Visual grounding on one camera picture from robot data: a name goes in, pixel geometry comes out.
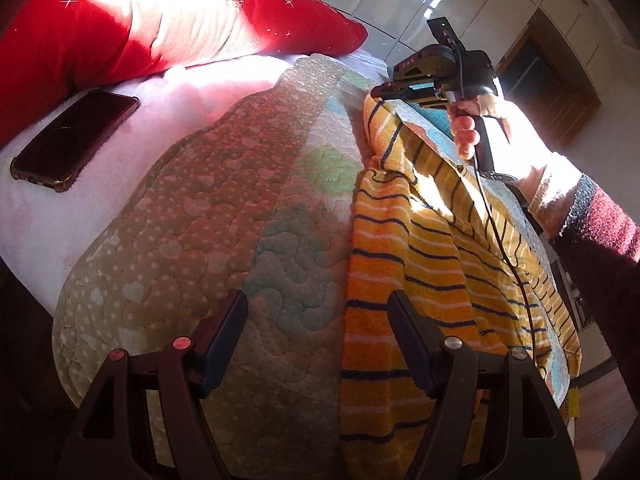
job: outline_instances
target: pillow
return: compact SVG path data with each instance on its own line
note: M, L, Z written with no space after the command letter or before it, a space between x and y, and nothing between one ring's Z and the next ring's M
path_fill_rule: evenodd
M31 0L0 39L0 147L73 92L247 54L341 56L366 37L319 0Z

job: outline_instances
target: black cable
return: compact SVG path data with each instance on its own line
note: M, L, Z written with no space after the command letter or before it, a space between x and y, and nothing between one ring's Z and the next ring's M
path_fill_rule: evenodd
M458 84L460 85L462 100L465 100L466 96L465 96L465 84L463 79L464 73L462 70L463 68L462 54L460 54L460 51L456 48L454 49L454 52L456 53L456 60L458 61L458 79L459 79ZM480 182L480 173L478 171L478 158L476 156L474 157L474 169L476 170L476 181L478 181L478 189L480 190L480 195L482 196L482 201L484 202L484 208L486 209L486 213L489 217L489 221L491 222L491 227L494 230L495 240L498 242L498 247L500 247L500 252L502 253L502 257L505 263L511 269L511 272L513 273L513 277L518 282L518 286L520 287L520 291L522 292L522 299L524 300L524 308L527 311L527 317L529 318L529 328L531 330L531 355L533 359L533 364L538 366L538 362L536 359L536 333L533 328L533 318L531 317L531 309L529 306L529 301L527 300L527 293L524 290L524 285L522 284L522 280L518 275L518 271L511 263L511 260L507 256L507 253L504 250L504 247L502 246L502 240L500 239L500 235L498 234L498 228L495 225L494 216L491 214L491 210L489 209L489 202L487 201L486 195L484 194L484 189L482 188L482 182Z
M482 182L480 181L480 173L478 171L477 157L474 157L474 169L476 170L475 172L476 172L476 181L478 182L478 189L480 190L480 195L482 196L482 201L484 202L484 208L486 209L486 213L489 217L489 222L491 222L491 227L494 230L495 240L498 242L498 247L500 247L502 258L511 269L511 272L513 273L513 277L518 282L518 286L520 287L520 291L522 292L522 298L524 300L525 310L527 311L527 317L529 317L529 328L531 329L531 355L533 359L533 364L538 366L538 362L536 359L536 333L533 327L533 318L531 317L531 309L530 309L529 301L527 300L527 293L524 290L524 284L522 283L522 280L518 275L518 271L511 263L511 260L507 256L507 253L504 250L504 247L502 246L502 240L500 239L500 235L498 234L498 227L495 225L494 216L491 214L491 210L489 209L489 202L486 199L486 195L484 194L484 189L482 188Z

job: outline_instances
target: hand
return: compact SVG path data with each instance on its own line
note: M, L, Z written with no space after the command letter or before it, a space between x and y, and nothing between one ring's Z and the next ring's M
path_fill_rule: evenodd
M468 115L493 116L502 120L511 145L511 154L519 163L515 185L530 202L536 194L551 151L542 142L526 115L513 103L493 95L482 95L469 101L451 105L447 111L453 134L462 160L471 160L474 146L480 141L474 120Z

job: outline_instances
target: smartphone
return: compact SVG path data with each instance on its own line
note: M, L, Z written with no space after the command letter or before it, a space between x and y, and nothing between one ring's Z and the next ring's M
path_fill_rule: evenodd
M12 160L12 177L66 191L139 106L136 97L92 90L53 119Z

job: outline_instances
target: white blanket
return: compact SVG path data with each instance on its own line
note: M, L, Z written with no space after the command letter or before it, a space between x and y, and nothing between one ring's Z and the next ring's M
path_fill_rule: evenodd
M78 258L115 218L146 172L178 140L215 123L241 98L272 88L299 56L247 56L124 82L110 88L141 106L105 142L65 193L12 179L14 156L82 94L32 124L0 151L0 256L53 314ZM386 64L363 50L340 59L383 81Z

